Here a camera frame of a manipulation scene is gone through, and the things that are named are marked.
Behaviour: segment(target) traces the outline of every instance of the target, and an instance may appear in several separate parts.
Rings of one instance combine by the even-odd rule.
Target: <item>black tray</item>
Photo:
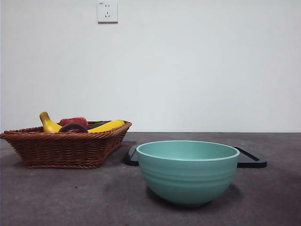
[[[136,148],[139,145],[134,145],[125,156],[124,162],[129,166],[139,166],[138,154]],[[237,168],[264,168],[267,166],[267,161],[259,155],[250,152],[240,147],[234,147],[240,151]]]

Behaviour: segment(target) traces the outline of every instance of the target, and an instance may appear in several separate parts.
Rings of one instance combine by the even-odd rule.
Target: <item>concrete floor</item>
[[[202,140],[244,147],[268,161],[238,168],[228,190],[195,208],[172,205],[123,158],[157,140]],[[28,169],[1,141],[2,226],[269,226],[301,225],[300,133],[127,133],[97,169]]]

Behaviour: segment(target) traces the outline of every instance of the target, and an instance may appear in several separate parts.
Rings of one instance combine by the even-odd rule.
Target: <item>green vegetable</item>
[[[90,129],[94,129],[94,128],[102,126],[102,125],[104,125],[106,123],[108,123],[108,121],[97,122],[97,123],[93,124],[93,126]]]

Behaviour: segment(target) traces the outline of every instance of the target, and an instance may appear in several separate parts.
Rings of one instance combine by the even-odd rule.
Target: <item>yellow banana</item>
[[[58,132],[61,126],[53,121],[51,121],[47,112],[41,112],[40,119],[43,124],[44,132],[46,133],[55,133]]]
[[[89,129],[88,132],[89,133],[103,132],[118,126],[122,126],[123,124],[124,124],[123,120],[114,120],[114,121],[107,122],[106,124],[101,125],[99,127]]]

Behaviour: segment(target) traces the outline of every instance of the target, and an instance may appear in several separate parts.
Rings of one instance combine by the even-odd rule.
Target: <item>basket rim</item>
[[[125,124],[112,128],[107,131],[102,132],[94,132],[94,133],[72,133],[72,132],[55,132],[55,133],[47,133],[47,132],[25,132],[24,130],[37,130],[43,128],[32,127],[26,129],[16,129],[16,130],[6,130],[0,134],[1,139],[7,139],[9,137],[20,137],[22,139],[33,139],[33,138],[50,138],[50,139],[62,139],[62,138],[71,138],[71,139],[85,139],[85,138],[105,138],[105,137],[114,137],[124,131],[127,131],[129,127],[132,125],[129,121],[124,121]]]

